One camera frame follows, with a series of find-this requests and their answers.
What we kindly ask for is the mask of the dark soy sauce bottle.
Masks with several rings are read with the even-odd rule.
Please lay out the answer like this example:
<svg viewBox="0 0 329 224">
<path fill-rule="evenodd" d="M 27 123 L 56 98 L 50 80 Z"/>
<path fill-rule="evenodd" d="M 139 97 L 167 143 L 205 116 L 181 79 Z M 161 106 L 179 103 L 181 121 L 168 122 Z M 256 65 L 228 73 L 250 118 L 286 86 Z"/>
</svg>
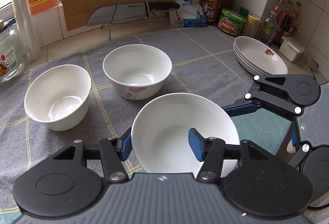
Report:
<svg viewBox="0 0 329 224">
<path fill-rule="evenodd" d="M 279 38 L 282 38 L 282 36 L 288 34 L 293 24 L 294 24 L 293 2 L 288 0 L 287 3 L 284 5 L 282 20 L 280 21 L 280 26 L 278 31 Z"/>
</svg>

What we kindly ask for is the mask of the white bowl pink flowers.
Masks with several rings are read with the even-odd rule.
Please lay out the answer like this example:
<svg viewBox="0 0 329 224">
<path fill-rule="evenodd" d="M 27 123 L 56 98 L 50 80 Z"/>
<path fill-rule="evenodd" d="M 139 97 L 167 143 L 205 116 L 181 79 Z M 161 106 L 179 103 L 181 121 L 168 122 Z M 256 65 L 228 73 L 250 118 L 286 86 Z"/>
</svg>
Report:
<svg viewBox="0 0 329 224">
<path fill-rule="evenodd" d="M 103 71 L 119 95 L 144 100 L 160 90 L 172 71 L 172 61 L 151 45 L 129 44 L 107 54 Z"/>
</svg>

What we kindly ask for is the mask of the stack of plastic cups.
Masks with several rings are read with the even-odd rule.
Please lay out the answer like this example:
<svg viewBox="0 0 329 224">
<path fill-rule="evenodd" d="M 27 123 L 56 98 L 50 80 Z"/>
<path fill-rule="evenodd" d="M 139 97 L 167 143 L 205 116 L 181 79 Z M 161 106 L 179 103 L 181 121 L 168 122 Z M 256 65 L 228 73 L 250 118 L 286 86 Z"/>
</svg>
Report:
<svg viewBox="0 0 329 224">
<path fill-rule="evenodd" d="M 41 57 L 41 48 L 35 29 L 28 0 L 12 0 L 13 12 L 24 52 L 30 62 Z"/>
</svg>

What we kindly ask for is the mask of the white bowl front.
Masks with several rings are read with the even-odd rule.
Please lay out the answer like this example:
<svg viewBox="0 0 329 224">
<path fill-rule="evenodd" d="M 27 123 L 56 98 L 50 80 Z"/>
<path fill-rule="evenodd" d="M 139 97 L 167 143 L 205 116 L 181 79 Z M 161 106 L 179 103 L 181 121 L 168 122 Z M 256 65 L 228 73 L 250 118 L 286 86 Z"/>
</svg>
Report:
<svg viewBox="0 0 329 224">
<path fill-rule="evenodd" d="M 147 103 L 132 125 L 132 148 L 148 173 L 192 173 L 199 162 L 189 146 L 189 130 L 194 127 L 204 138 L 240 143 L 230 116 L 219 105 L 190 93 L 170 93 Z"/>
</svg>

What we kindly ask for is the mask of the blue white salt bag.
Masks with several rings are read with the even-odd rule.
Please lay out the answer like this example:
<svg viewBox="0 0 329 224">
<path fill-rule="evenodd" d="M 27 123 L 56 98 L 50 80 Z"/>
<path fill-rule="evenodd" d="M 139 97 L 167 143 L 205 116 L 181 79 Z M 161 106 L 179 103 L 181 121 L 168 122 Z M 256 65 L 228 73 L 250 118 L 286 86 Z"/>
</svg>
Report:
<svg viewBox="0 0 329 224">
<path fill-rule="evenodd" d="M 175 0 L 179 9 L 169 11 L 169 21 L 174 27 L 202 27 L 207 25 L 206 16 L 198 0 Z"/>
</svg>

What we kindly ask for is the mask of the yellow lid spice jar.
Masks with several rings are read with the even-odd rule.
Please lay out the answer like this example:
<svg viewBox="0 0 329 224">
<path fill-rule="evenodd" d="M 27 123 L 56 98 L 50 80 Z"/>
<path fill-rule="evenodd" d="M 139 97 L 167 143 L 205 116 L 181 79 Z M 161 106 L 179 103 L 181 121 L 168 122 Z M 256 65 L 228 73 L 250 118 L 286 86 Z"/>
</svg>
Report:
<svg viewBox="0 0 329 224">
<path fill-rule="evenodd" d="M 254 38 L 258 30 L 259 21 L 260 19 L 257 16 L 249 14 L 241 35 Z"/>
</svg>

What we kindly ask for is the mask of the plain white bowl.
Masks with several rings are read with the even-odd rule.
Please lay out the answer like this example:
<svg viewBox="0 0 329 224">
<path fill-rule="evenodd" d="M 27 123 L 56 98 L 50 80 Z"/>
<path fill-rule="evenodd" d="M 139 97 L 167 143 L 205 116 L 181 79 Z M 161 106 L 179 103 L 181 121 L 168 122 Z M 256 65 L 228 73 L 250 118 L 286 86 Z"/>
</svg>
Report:
<svg viewBox="0 0 329 224">
<path fill-rule="evenodd" d="M 50 130 L 72 129 L 88 112 L 91 86 L 89 73 L 80 66 L 64 64 L 50 68 L 28 88 L 25 112 Z"/>
</svg>

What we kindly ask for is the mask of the steel santoku knife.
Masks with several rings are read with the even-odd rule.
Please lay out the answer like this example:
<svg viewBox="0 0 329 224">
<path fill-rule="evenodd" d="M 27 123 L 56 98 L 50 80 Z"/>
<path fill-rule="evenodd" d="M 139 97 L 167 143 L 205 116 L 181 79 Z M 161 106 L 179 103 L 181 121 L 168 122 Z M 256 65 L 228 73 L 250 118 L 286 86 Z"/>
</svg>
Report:
<svg viewBox="0 0 329 224">
<path fill-rule="evenodd" d="M 117 13 L 114 17 L 116 21 L 126 21 L 133 18 L 143 18 L 149 16 L 153 10 L 167 11 L 170 9 L 179 9 L 179 3 L 174 1 L 146 2 L 135 4 L 118 5 Z M 116 6 L 107 6 L 97 9 L 89 18 L 87 26 L 97 26 L 102 24 L 111 24 Z"/>
</svg>

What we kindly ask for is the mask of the yellow cap oil bottle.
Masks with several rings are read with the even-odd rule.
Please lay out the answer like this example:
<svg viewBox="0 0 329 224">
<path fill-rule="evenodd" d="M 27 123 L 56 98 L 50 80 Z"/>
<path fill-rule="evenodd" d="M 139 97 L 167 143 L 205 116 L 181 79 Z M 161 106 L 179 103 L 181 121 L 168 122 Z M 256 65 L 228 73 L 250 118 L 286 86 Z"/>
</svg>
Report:
<svg viewBox="0 0 329 224">
<path fill-rule="evenodd" d="M 296 33 L 298 28 L 299 28 L 299 25 L 301 23 L 301 19 L 302 19 L 302 10 L 301 10 L 301 6 L 302 4 L 297 1 L 295 3 L 295 5 L 293 5 L 293 11 L 294 11 L 294 26 L 293 26 L 293 29 L 292 29 L 292 33 Z"/>
</svg>

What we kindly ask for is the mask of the white plastic lidded box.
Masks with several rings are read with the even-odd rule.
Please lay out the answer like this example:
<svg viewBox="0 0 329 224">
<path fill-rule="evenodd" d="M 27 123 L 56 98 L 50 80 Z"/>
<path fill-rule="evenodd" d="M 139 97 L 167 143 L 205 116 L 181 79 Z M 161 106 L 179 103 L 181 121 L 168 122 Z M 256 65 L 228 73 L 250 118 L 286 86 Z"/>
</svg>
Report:
<svg viewBox="0 0 329 224">
<path fill-rule="evenodd" d="M 290 62 L 294 62 L 304 53 L 305 46 L 295 37 L 282 37 L 282 40 L 279 52 Z"/>
</svg>

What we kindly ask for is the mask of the middle white plate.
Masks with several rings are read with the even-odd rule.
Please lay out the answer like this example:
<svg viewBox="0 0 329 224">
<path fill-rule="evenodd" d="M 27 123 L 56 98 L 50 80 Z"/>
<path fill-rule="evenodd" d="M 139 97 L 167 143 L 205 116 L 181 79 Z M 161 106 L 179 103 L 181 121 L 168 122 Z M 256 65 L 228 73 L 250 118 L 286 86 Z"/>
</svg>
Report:
<svg viewBox="0 0 329 224">
<path fill-rule="evenodd" d="M 238 52 L 236 45 L 233 45 L 234 52 L 236 54 L 237 61 L 242 65 L 242 67 L 247 70 L 250 74 L 253 76 L 255 75 L 266 75 L 265 72 L 261 71 L 258 68 L 255 68 L 254 66 L 247 63 L 245 59 L 243 59 L 242 55 Z"/>
</svg>

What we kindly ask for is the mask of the red cap glass bottle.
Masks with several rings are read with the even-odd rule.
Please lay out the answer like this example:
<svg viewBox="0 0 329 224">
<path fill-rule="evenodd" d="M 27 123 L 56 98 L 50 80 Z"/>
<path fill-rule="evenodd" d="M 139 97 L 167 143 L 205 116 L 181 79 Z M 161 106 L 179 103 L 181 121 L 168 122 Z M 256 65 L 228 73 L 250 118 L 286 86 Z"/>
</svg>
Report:
<svg viewBox="0 0 329 224">
<path fill-rule="evenodd" d="M 268 45 L 274 35 L 277 28 L 277 9 L 272 9 L 270 15 L 265 16 L 259 24 L 259 28 L 256 32 L 255 38 L 262 43 Z"/>
</svg>

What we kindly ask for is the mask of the teal floor mat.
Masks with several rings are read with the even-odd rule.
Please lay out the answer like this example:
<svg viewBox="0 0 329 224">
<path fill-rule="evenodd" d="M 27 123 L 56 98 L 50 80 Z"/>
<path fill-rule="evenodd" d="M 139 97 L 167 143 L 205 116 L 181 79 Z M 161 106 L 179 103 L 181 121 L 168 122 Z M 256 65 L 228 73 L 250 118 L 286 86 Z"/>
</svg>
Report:
<svg viewBox="0 0 329 224">
<path fill-rule="evenodd" d="M 232 120 L 240 139 L 249 139 L 272 154 L 278 152 L 291 124 L 264 109 Z M 111 132 L 91 112 L 78 126 L 63 132 L 37 126 L 32 120 L 1 129 L 1 223 L 13 223 L 21 215 L 12 188 L 22 173 L 75 139 L 94 144 L 106 136 Z"/>
</svg>

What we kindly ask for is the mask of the glass jar with label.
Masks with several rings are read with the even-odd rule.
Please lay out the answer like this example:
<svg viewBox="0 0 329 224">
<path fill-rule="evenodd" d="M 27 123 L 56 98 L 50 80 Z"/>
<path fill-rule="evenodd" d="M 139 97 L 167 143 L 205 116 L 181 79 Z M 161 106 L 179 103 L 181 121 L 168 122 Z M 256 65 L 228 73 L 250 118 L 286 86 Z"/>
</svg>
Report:
<svg viewBox="0 0 329 224">
<path fill-rule="evenodd" d="M 1 83 L 21 73 L 24 67 L 22 42 L 17 31 L 9 26 L 9 22 L 1 19 L 0 36 L 0 80 Z"/>
</svg>

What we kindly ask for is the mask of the green lid sauce jar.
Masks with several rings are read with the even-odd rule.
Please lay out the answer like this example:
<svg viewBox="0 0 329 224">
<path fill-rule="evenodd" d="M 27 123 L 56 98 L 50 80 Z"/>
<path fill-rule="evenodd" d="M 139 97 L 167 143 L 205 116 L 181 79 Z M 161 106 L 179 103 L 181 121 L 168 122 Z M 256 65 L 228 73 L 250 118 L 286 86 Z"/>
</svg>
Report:
<svg viewBox="0 0 329 224">
<path fill-rule="evenodd" d="M 230 36 L 240 36 L 246 19 L 239 13 L 230 10 L 222 9 L 219 17 L 218 29 Z"/>
</svg>

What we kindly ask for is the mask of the bottom white plate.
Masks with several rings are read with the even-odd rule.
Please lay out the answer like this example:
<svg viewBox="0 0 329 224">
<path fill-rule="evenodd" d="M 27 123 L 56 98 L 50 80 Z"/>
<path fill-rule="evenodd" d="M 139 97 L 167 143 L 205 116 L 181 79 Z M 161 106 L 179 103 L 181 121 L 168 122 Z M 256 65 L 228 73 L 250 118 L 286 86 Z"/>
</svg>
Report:
<svg viewBox="0 0 329 224">
<path fill-rule="evenodd" d="M 256 71 L 254 68 L 250 67 L 249 64 L 247 64 L 237 53 L 236 49 L 234 48 L 234 52 L 237 58 L 237 61 L 242 65 L 242 67 L 247 70 L 250 74 L 252 74 L 253 76 L 255 75 L 262 75 L 262 73 L 259 73 L 258 71 Z"/>
</svg>

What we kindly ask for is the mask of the grey checked cloth mat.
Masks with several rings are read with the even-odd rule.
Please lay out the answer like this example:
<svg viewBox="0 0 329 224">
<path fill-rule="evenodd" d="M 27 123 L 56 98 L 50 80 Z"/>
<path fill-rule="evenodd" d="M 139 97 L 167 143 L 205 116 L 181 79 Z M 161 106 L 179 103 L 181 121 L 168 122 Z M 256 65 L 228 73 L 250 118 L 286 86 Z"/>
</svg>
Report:
<svg viewBox="0 0 329 224">
<path fill-rule="evenodd" d="M 106 137 L 121 136 L 132 125 L 144 101 L 125 99 L 113 89 L 102 67 L 110 51 L 136 43 L 157 47 L 173 63 L 160 95 L 194 93 L 225 106 L 242 98 L 252 84 L 251 75 L 235 57 L 233 42 L 233 37 L 214 27 L 163 30 L 84 49 L 40 64 L 1 84 L 1 223 L 12 223 L 20 216 L 12 187 L 23 172 L 75 139 L 94 144 Z M 23 102 L 34 79 L 62 64 L 86 69 L 92 89 L 84 120 L 71 130 L 55 132 L 29 118 Z"/>
</svg>

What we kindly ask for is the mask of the green cap small jar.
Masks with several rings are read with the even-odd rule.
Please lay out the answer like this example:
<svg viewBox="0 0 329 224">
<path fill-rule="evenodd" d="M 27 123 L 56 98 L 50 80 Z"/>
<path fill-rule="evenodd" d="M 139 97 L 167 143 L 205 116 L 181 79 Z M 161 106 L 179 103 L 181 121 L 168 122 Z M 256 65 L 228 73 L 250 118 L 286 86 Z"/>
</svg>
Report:
<svg viewBox="0 0 329 224">
<path fill-rule="evenodd" d="M 244 18 L 247 18 L 249 15 L 249 10 L 243 7 L 240 7 L 239 14 L 242 15 Z"/>
</svg>

